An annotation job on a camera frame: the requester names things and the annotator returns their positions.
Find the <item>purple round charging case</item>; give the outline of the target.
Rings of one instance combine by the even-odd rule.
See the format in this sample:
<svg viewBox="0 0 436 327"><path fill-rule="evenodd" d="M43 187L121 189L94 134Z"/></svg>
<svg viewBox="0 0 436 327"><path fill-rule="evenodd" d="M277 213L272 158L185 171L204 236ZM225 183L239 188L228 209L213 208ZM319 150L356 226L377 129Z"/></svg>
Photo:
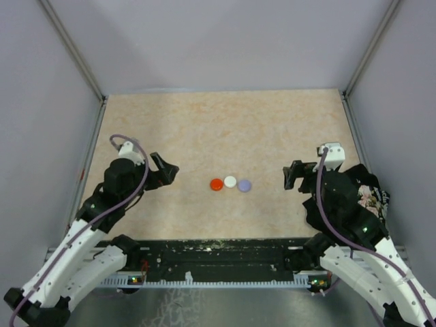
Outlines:
<svg viewBox="0 0 436 327"><path fill-rule="evenodd" d="M247 179L239 180L237 187L239 191L247 193L251 191L252 183L250 180Z"/></svg>

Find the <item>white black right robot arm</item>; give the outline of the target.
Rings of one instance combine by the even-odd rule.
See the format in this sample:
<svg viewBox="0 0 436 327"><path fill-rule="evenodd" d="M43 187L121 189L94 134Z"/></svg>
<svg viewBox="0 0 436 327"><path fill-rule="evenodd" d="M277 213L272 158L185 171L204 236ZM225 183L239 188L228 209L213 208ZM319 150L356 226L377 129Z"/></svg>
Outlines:
<svg viewBox="0 0 436 327"><path fill-rule="evenodd" d="M302 183L307 222L318 233L285 257L293 271L323 269L345 282L384 326L434 326L435 298L399 255L386 228L389 195L367 168L340 171L293 161L283 168L286 190Z"/></svg>

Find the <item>orange round charging case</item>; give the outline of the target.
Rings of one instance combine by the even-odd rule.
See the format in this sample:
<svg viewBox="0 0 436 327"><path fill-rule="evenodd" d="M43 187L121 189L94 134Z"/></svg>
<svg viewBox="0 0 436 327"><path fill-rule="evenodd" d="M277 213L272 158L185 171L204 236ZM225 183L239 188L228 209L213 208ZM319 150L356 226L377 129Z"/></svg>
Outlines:
<svg viewBox="0 0 436 327"><path fill-rule="evenodd" d="M211 182L210 182L210 188L211 188L213 191L220 191L220 190L223 189L223 187L224 187L224 182L223 182L223 180L220 179L220 178L214 178L214 179L212 179Z"/></svg>

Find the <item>white round charging case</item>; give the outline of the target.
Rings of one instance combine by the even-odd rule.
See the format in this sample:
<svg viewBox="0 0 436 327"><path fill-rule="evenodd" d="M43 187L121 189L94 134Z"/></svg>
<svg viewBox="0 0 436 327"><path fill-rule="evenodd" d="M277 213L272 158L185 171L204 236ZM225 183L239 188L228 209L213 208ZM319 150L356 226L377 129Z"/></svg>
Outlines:
<svg viewBox="0 0 436 327"><path fill-rule="evenodd" d="M223 180L223 184L227 188L234 188L237 186L237 179L234 176L226 176Z"/></svg>

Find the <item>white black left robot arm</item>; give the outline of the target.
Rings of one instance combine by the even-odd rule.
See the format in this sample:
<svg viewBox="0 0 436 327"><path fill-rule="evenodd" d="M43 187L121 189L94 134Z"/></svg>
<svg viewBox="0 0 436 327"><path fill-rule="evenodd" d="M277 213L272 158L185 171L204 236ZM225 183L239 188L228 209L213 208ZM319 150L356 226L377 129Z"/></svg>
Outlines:
<svg viewBox="0 0 436 327"><path fill-rule="evenodd" d="M9 325L20 318L28 326L65 326L79 302L101 281L122 268L139 267L140 246L124 234L115 237L91 262L80 264L135 200L146 191L171 185L178 171L178 166L158 153L130 153L113 160L42 268L22 287L6 292L3 299L13 311Z"/></svg>

